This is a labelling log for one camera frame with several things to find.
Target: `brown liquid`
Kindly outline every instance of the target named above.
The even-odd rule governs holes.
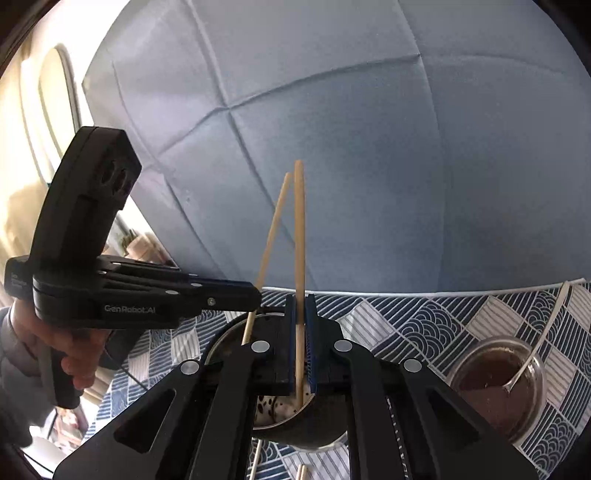
[[[460,395],[505,437],[520,424],[531,404],[532,390],[522,375],[508,394],[502,386],[519,370],[517,359],[483,358],[460,382]]]

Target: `spoon handle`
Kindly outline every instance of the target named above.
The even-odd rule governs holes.
[[[523,375],[523,372],[525,372],[525,369],[529,366],[534,355],[537,353],[537,351],[540,349],[540,347],[544,344],[544,340],[546,340],[546,337],[548,336],[548,332],[552,328],[552,324],[556,320],[556,317],[558,316],[558,313],[560,312],[560,309],[562,308],[562,305],[566,299],[566,296],[569,293],[569,287],[570,287],[570,283],[567,281],[562,284],[562,287],[560,288],[560,292],[558,293],[558,297],[556,298],[556,303],[554,304],[554,309],[552,310],[552,313],[550,314],[550,318],[548,319],[548,323],[546,323],[546,326],[544,327],[544,330],[542,331],[542,335],[540,335],[540,338],[538,338],[538,341],[536,342],[534,347],[531,349],[530,355],[525,360],[525,362],[523,362],[523,365],[521,365],[521,368],[517,371],[517,373],[515,375],[513,375],[513,378],[511,378],[511,380],[509,380],[505,385],[503,385],[505,390],[507,390],[507,393],[511,393],[511,390],[513,389],[513,387],[515,386],[515,384],[517,383],[517,381],[519,380],[521,375]]]

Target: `silver screw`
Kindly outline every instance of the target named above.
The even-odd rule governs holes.
[[[349,352],[353,348],[353,344],[348,340],[337,340],[335,342],[335,350],[339,352]]]
[[[269,350],[270,347],[271,345],[269,345],[269,342],[266,342],[264,340],[257,340],[251,345],[252,351],[256,353],[266,352],[267,350]]]
[[[420,372],[423,368],[421,362],[415,360],[414,358],[409,358],[402,365],[407,372],[411,372],[412,374]]]
[[[187,360],[181,365],[181,372],[185,375],[193,375],[199,370],[199,363],[195,360]]]

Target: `human hand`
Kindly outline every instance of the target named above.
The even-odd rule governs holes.
[[[92,329],[85,338],[77,338],[70,330],[44,323],[35,314],[33,305],[24,300],[16,300],[12,305],[11,322],[19,340],[35,357],[42,343],[66,354],[61,367],[73,377],[75,388],[82,390],[93,385],[109,330]]]

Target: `blue and white patterned tablecloth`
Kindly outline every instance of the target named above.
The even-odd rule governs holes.
[[[573,285],[540,355],[548,377],[548,398],[536,428],[518,447],[544,479],[566,455],[591,416],[591,283]],[[288,293],[268,290],[263,305],[281,306]],[[343,334],[380,358],[420,358],[441,378],[479,340],[513,335],[530,344],[544,329],[558,288],[473,296],[388,296],[317,294],[321,316],[338,321]],[[176,330],[146,332],[125,361],[147,387],[184,359],[199,358],[215,333],[241,312],[206,311]],[[143,390],[126,373],[115,375],[87,437],[106,425]],[[296,477],[299,464],[313,480],[349,478],[346,446],[304,453],[265,442],[257,479]]]

